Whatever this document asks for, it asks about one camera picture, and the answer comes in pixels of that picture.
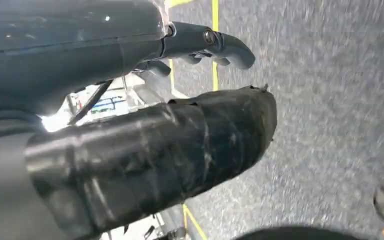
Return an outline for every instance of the road marking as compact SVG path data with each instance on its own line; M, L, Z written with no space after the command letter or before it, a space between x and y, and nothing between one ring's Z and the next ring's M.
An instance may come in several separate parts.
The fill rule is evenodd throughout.
M171 94L178 99L188 99L189 97L187 95L181 93L175 88L175 73L173 68L173 60L169 59L168 64L169 64L169 67L171 68L171 72L170 72Z
M170 6L169 8L172 8L177 5L182 5L182 4L187 4L192 2L193 0L169 0L170 1Z
M219 0L212 0L212 29L219 31ZM212 62L212 90L219 90L219 74L217 73L217 63Z
M192 224L195 226L196 230L198 231L199 236L202 240L208 240L207 236L205 235L204 231L198 224L195 217L192 215L192 212L189 210L188 206L186 204L183 204L183 214L184 214L184 228L187 228L187 218L186 216L189 216L190 220L192 221Z

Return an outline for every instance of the cable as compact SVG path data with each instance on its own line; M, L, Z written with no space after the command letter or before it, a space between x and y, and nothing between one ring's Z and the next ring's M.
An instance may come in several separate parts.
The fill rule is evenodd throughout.
M102 95L107 91L108 87L113 83L113 80L108 80L103 84L99 85L96 91L92 94L92 96L87 100L87 102L80 108L79 111L73 116L68 125L73 125L81 120L86 114L97 104Z

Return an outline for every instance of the bolt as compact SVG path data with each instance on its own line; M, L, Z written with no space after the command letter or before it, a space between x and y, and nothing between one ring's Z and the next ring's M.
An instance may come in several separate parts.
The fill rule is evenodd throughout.
M204 30L204 40L209 45L212 45L215 42L216 36L214 35L213 30L211 30L209 28Z

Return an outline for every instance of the yellow road line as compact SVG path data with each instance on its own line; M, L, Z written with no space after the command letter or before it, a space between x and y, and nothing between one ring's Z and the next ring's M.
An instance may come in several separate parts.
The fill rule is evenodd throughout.
M172 59L168 60L168 66L171 68L171 72L170 72L171 89L174 89L175 88L175 73L174 73L174 69L173 69L173 60Z
M170 8L177 6L177 5L181 5L181 4L187 4L187 3L190 3L192 1L193 0L171 0Z
M202 240L208 240L207 236L205 235L204 231L201 229L200 225L198 224L195 217L192 215L191 211L189 210L188 206L183 204L183 212L185 213L185 216L188 215L190 220L192 221L192 224L195 226L196 230L198 231L199 236Z
M188 214L186 213L186 205L182 204L183 207L183 221L184 221L184 228L188 229Z
M212 0L212 29L219 31L219 0ZM217 73L217 63L212 62L212 90L219 90L219 74Z
M181 93L180 91L178 91L176 88L175 88L175 74L174 74L174 68L173 68L173 60L172 59L169 59L168 60L168 65L169 67L171 68L171 72L170 72L170 84L171 84L171 94L175 97L175 98L178 98L178 99L188 99L189 96Z

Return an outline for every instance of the shiny black surface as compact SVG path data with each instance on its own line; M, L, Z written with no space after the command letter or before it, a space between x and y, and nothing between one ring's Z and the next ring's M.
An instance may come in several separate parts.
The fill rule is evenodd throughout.
M27 170L71 239L96 236L239 175L261 159L276 125L264 89L208 92L37 134Z

